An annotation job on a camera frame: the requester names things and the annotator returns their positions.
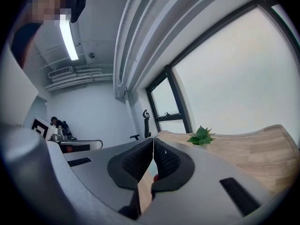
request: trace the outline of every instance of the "wooden desk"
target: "wooden desk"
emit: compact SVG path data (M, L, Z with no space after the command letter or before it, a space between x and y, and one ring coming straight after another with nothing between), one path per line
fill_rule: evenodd
M175 134L162 131L157 136L162 141L182 143L191 134ZM276 194L289 188L296 179L300 168L300 153L295 142L281 125L266 127L256 132L241 135L214 135L215 140L203 147L237 165L259 180L270 192ZM142 212L151 203L153 177L145 173L139 183Z

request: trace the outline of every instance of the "fluorescent light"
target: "fluorescent light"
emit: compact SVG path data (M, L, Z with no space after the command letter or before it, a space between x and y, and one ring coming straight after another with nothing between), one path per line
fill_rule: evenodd
M60 31L71 60L78 60L77 52L72 39L70 23L69 20L66 19L66 15L60 16Z

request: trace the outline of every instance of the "office chair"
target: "office chair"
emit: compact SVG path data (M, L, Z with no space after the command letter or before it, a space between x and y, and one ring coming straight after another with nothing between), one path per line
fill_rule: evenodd
M145 134L144 135L145 135L145 138L147 138L147 137L151 136L151 133L149 132L149 118L150 118L150 115L147 112L147 109L142 113L142 116L145 118L144 119ZM136 140L139 140L138 136L139 136L139 134L131 136L130 138L135 138Z

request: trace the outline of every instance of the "green leaves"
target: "green leaves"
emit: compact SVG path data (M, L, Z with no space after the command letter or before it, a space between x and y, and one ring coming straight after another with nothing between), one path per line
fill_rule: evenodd
M214 134L210 134L210 130L208 128L204 129L200 126L200 128L197 130L196 134L193 134L192 137L187 141L189 143L192 143L194 145L204 145L204 144L210 144L211 141L214 141L215 139L211 136Z

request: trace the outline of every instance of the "ceiling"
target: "ceiling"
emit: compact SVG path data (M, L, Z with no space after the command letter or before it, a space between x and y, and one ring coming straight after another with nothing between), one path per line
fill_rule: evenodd
M45 76L49 70L67 66L105 64L103 73L113 72L113 58L118 28L127 0L86 0L86 7L71 31L79 60L71 61L60 32L59 21L45 21L34 38L37 53L45 60L45 68L37 67Z

